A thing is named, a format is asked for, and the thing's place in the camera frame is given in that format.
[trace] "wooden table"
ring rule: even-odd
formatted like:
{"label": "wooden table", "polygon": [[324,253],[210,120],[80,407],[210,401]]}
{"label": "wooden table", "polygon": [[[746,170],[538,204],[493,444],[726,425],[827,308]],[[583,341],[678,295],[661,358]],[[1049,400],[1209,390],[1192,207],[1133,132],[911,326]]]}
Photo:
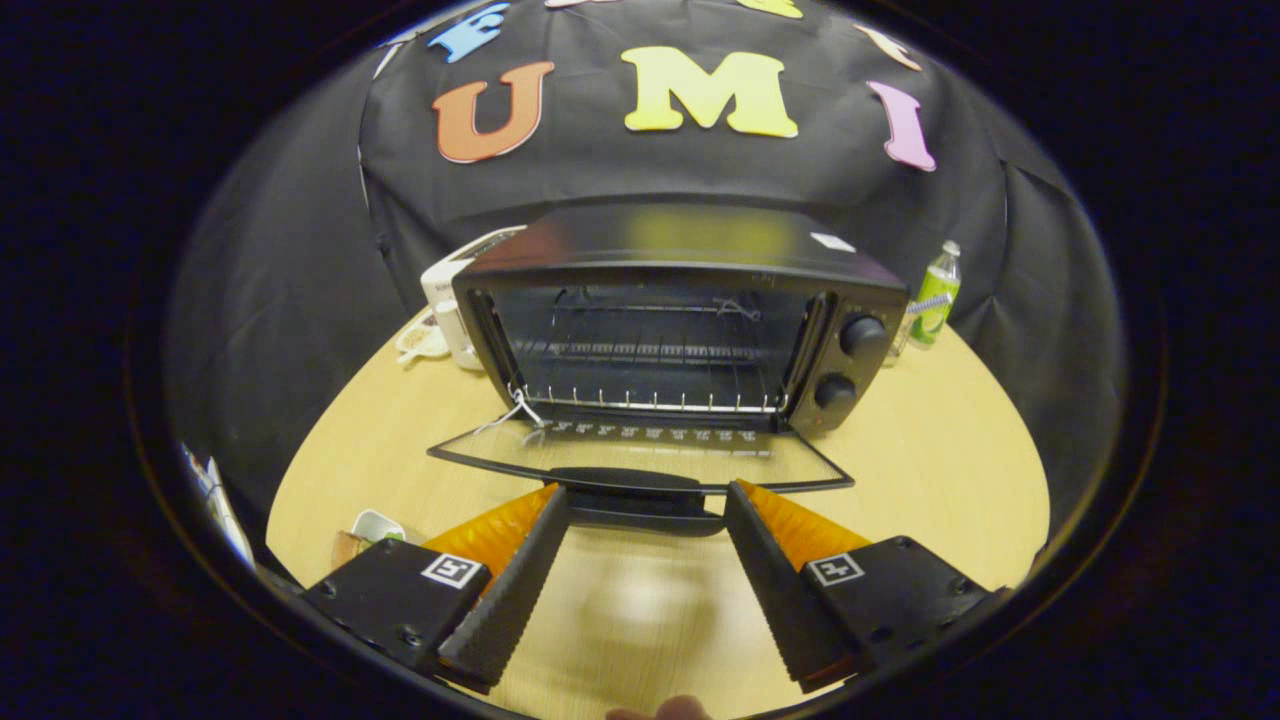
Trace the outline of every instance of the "wooden table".
{"label": "wooden table", "polygon": [[[506,407],[451,359],[398,365],[394,341],[311,429],[276,493],[266,542],[303,585],[329,574],[334,534],[361,510],[433,537],[540,487],[429,457]],[[988,589],[1018,584],[1046,542],[1048,488],[1032,438],[950,328],[928,352],[908,347],[814,446],[856,486],[788,498],[872,541],[909,534]],[[709,496],[707,507],[723,502]],[[787,678],[727,533],[570,528],[486,700],[539,717],[603,717],[682,693],[714,717],[812,697]]]}

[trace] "letter m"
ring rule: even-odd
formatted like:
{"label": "letter m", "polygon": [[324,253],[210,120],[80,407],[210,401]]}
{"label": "letter m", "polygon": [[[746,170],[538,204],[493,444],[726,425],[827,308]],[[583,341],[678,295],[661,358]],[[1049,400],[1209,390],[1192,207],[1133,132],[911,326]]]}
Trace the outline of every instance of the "letter m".
{"label": "letter m", "polygon": [[730,53],[708,74],[676,47],[632,47],[622,59],[636,67],[636,109],[623,123],[632,131],[676,129],[684,114],[671,109],[675,95],[694,122],[709,128],[719,119],[730,97],[736,108],[728,127],[737,132],[795,137],[799,128],[782,104],[778,73],[782,63],[754,53]]}

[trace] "bottle label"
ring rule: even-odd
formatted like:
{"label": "bottle label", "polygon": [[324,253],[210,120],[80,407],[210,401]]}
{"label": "bottle label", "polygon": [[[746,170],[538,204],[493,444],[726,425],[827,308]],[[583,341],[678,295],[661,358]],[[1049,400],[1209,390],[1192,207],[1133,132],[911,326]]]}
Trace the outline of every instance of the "bottle label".
{"label": "bottle label", "polygon": [[941,274],[937,268],[929,268],[929,272],[924,274],[924,284],[920,286],[920,296],[916,299],[916,302],[923,302],[943,293],[951,293],[952,302],[920,313],[920,316],[911,324],[911,337],[916,342],[933,345],[938,333],[942,332],[942,324],[947,322],[947,315],[951,314],[951,306],[955,304],[955,297],[959,292],[959,281]]}

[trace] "water bottle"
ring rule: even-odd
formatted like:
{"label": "water bottle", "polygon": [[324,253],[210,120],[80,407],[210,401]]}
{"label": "water bottle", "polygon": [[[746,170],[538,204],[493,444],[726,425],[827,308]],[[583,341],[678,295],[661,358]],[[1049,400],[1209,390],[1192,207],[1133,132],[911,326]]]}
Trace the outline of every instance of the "water bottle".
{"label": "water bottle", "polygon": [[960,246],[954,241],[942,243],[942,255],[938,255],[929,269],[924,273],[924,282],[920,283],[920,295],[916,302],[932,300],[940,295],[950,295],[951,301],[943,302],[938,307],[924,310],[911,323],[911,345],[928,350],[942,332],[942,324],[951,314],[956,295],[960,292]]}

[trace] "fabric letter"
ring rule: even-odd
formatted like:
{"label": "fabric letter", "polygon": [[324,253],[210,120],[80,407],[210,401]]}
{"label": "fabric letter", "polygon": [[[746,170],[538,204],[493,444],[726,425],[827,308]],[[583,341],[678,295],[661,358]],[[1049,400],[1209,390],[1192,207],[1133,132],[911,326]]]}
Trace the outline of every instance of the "fabric letter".
{"label": "fabric letter", "polygon": [[737,0],[737,4],[753,10],[764,10],[765,13],[782,15],[783,18],[804,17],[804,13],[791,0]]}
{"label": "fabric letter", "polygon": [[915,113],[920,109],[920,102],[884,83],[868,82],[867,86],[879,95],[884,102],[884,114],[888,117],[888,142],[884,143],[884,152],[899,163],[927,173],[938,169],[938,161],[924,147],[924,131],[920,129],[920,118]]}
{"label": "fabric letter", "polygon": [[538,129],[543,117],[543,77],[554,68],[548,61],[531,63],[498,78],[511,86],[511,119],[493,132],[477,133],[475,127],[476,97],[486,83],[467,83],[436,97],[431,109],[438,115],[435,132],[440,155],[466,164],[520,147]]}
{"label": "fabric letter", "polygon": [[865,32],[867,37],[872,38],[872,42],[876,44],[876,47],[883,50],[886,55],[893,58],[902,65],[906,65],[908,68],[911,68],[915,72],[920,72],[920,64],[906,56],[906,47],[902,47],[897,42],[893,42],[893,40],[891,40],[888,36],[886,36],[879,31],[872,29],[869,27],[863,27],[859,24],[855,24],[854,27]]}
{"label": "fabric letter", "polygon": [[484,10],[435,36],[426,46],[443,45],[449,51],[449,56],[444,61],[457,63],[470,55],[476,47],[498,37],[498,33],[502,32],[498,29],[498,26],[502,24],[502,12],[509,6],[511,3],[489,5]]}
{"label": "fabric letter", "polygon": [[783,67],[773,58],[730,53],[712,74],[676,47],[632,47],[622,53],[622,60],[636,67],[636,109],[623,119],[627,129],[678,128],[685,115],[671,108],[675,95],[704,128],[716,124],[733,97],[737,108],[727,119],[737,132],[773,137],[800,132],[782,102],[778,73]]}

